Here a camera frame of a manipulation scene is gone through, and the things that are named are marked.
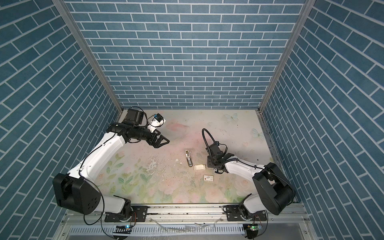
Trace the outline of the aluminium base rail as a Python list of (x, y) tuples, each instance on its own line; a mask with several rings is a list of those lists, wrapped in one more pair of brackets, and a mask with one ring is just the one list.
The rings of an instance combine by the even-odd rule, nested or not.
[(126, 223), (86, 225), (83, 216), (69, 212), (55, 240), (241, 239), (316, 240), (302, 204), (292, 204), (279, 215), (261, 211), (245, 220), (234, 204), (134, 205), (135, 219)]

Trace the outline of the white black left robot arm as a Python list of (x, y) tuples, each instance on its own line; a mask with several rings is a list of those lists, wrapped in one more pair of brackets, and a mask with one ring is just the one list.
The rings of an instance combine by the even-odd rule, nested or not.
[(128, 220), (133, 212), (130, 200), (104, 197), (95, 180), (110, 158), (126, 143), (144, 141), (155, 149), (168, 144), (170, 141), (158, 131), (165, 122), (161, 114), (155, 114), (149, 121), (141, 108), (128, 109), (123, 121), (110, 124), (102, 140), (78, 165), (68, 173), (54, 177), (57, 205), (83, 215), (97, 212), (116, 215), (120, 221)]

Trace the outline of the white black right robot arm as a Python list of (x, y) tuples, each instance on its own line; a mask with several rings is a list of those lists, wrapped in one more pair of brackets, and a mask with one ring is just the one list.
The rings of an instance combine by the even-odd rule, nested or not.
[(223, 152), (220, 143), (214, 142), (206, 146), (208, 164), (216, 174), (229, 173), (240, 176), (254, 183), (256, 194), (247, 195), (239, 203), (241, 216), (248, 220), (257, 212), (264, 210), (279, 215), (295, 198), (295, 189), (289, 180), (274, 163), (257, 165), (244, 161), (237, 156)]

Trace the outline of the beige stapler base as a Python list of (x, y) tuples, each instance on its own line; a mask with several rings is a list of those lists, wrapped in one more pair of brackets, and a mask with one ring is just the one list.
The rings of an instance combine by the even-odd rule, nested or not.
[(190, 155), (190, 151), (189, 150), (185, 150), (185, 154), (186, 154), (186, 159), (187, 159), (187, 162), (188, 162), (188, 166), (192, 167), (193, 166), (193, 162), (192, 162), (192, 158), (191, 158), (191, 155)]

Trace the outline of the white staple box sleeve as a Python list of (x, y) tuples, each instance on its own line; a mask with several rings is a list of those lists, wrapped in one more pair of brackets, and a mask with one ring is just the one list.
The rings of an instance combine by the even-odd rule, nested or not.
[(204, 175), (203, 180), (206, 182), (213, 182), (214, 181), (214, 176), (212, 175)]

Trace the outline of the open staple box tray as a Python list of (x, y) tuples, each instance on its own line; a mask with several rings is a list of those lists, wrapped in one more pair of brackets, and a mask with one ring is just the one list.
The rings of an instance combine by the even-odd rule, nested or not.
[(194, 165), (195, 171), (204, 171), (206, 170), (206, 166), (204, 164)]

